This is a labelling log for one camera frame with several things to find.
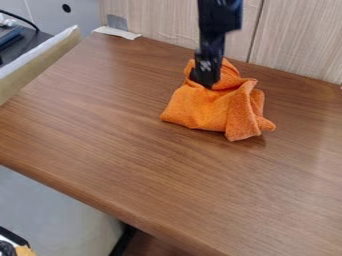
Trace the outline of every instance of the white paper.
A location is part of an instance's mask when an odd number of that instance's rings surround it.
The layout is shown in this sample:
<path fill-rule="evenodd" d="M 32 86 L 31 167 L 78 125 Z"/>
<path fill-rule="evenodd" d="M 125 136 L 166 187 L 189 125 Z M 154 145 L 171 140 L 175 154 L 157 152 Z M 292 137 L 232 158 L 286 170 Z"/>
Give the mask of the white paper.
<path fill-rule="evenodd" d="M 107 26 L 99 27 L 99 28 L 95 29 L 94 31 L 97 33 L 102 33 L 102 34 L 106 34 L 106 35 L 123 37 L 123 38 L 126 38 L 128 40 L 134 40 L 137 37 L 141 36 L 141 34 L 134 34 L 132 32 L 128 32 L 128 31 L 124 31 L 124 30 L 116 29 L 116 28 L 110 28 Z"/>
<path fill-rule="evenodd" d="M 44 52 L 48 51 L 52 47 L 54 47 L 59 42 L 63 41 L 65 38 L 71 35 L 71 33 L 77 29 L 77 26 L 73 26 L 64 30 L 63 32 L 59 33 L 58 35 L 51 37 L 44 43 L 38 45 L 37 47 L 33 48 L 32 50 L 24 53 L 19 58 L 15 59 L 14 61 L 10 62 L 9 64 L 5 65 L 0 69 L 0 80 L 7 75 L 11 74 L 12 72 L 18 70 L 20 67 L 26 65 L 31 60 L 35 59 L 37 56 L 43 54 Z"/>

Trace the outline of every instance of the wooden cabinet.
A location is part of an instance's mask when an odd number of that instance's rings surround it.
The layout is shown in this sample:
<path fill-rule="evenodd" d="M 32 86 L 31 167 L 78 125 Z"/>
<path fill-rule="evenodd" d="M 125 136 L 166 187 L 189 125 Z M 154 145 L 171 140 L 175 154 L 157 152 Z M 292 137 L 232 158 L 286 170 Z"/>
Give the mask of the wooden cabinet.
<path fill-rule="evenodd" d="M 342 82 L 341 0 L 245 0 L 242 31 L 227 35 L 226 55 L 333 83 Z M 198 46 L 197 0 L 100 0 L 129 29 L 159 41 Z"/>

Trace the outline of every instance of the cloth fold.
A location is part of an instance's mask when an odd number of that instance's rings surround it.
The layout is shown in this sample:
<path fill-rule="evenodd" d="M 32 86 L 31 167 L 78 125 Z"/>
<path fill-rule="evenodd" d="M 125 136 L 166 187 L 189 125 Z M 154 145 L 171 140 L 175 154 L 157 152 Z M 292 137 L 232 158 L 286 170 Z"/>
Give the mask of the cloth fold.
<path fill-rule="evenodd" d="M 230 141 L 275 130 L 276 126 L 263 116 L 265 95 L 254 89 L 256 79 L 241 78 L 239 71 L 224 59 L 221 80 L 210 90 L 189 79 L 194 67 L 195 61 L 190 60 L 183 85 L 161 115 L 163 121 L 190 129 L 225 132 Z"/>

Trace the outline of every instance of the black object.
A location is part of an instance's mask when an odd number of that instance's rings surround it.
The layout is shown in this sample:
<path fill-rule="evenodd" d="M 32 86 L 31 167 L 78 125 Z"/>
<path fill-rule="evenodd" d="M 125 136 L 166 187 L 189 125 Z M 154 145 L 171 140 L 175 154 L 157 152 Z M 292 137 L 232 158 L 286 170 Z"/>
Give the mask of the black object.
<path fill-rule="evenodd" d="M 32 23 L 31 21 L 29 21 L 29 20 L 27 20 L 27 19 L 25 19 L 23 17 L 20 17 L 20 16 L 14 14 L 14 13 L 11 13 L 11 12 L 8 12 L 8 11 L 5 11 L 5 10 L 1 10 L 1 9 L 0 9 L 0 13 L 6 14 L 6 15 L 11 16 L 13 18 L 16 18 L 18 20 L 24 21 L 27 24 L 30 24 L 32 27 L 34 27 L 35 30 L 40 31 L 40 29 L 34 23 Z"/>
<path fill-rule="evenodd" d="M 0 27 L 0 47 L 8 41 L 11 41 L 13 38 L 19 37 L 21 28 L 21 26 L 14 26 L 10 28 Z"/>
<path fill-rule="evenodd" d="M 137 233 L 137 231 L 138 230 L 136 228 L 130 225 L 126 225 L 124 233 L 122 234 L 120 240 L 117 242 L 109 256 L 123 256 L 130 241 Z"/>
<path fill-rule="evenodd" d="M 11 231 L 3 227 L 0 227 L 0 235 L 6 237 L 8 240 L 12 241 L 13 243 L 19 246 L 27 246 L 30 248 L 30 244 L 25 239 L 21 238 L 20 236 L 12 233 Z M 0 252 L 3 256 L 17 256 L 17 253 L 13 245 L 6 241 L 0 240 Z"/>
<path fill-rule="evenodd" d="M 30 248 L 30 244 L 23 238 L 21 238 L 20 236 L 12 233 L 11 231 L 0 227 L 0 235 L 6 237 L 8 240 L 14 242 L 15 244 L 19 245 L 19 246 L 27 246 Z"/>
<path fill-rule="evenodd" d="M 51 37 L 52 35 L 42 31 L 36 32 L 31 28 L 22 27 L 19 36 L 0 46 L 0 68 Z"/>
<path fill-rule="evenodd" d="M 71 7 L 67 4 L 63 4 L 62 5 L 62 9 L 63 11 L 65 11 L 66 13 L 70 13 L 71 12 Z"/>
<path fill-rule="evenodd" d="M 242 27 L 243 0 L 198 0 L 200 49 L 190 79 L 211 89 L 221 78 L 225 34 Z"/>
<path fill-rule="evenodd" d="M 0 241 L 0 252 L 3 256 L 17 256 L 13 245 L 5 241 Z"/>

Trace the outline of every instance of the table leg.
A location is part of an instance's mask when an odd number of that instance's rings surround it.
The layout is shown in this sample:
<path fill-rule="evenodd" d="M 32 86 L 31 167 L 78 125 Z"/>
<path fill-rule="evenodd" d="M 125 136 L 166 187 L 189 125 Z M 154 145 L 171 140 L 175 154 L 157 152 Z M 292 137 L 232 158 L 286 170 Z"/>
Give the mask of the table leg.
<path fill-rule="evenodd" d="M 137 231 L 138 230 L 136 228 L 127 225 L 124 233 L 122 234 L 121 238 L 119 239 L 118 243 L 115 245 L 113 251 L 110 253 L 109 256 L 123 256 L 130 241 Z"/>

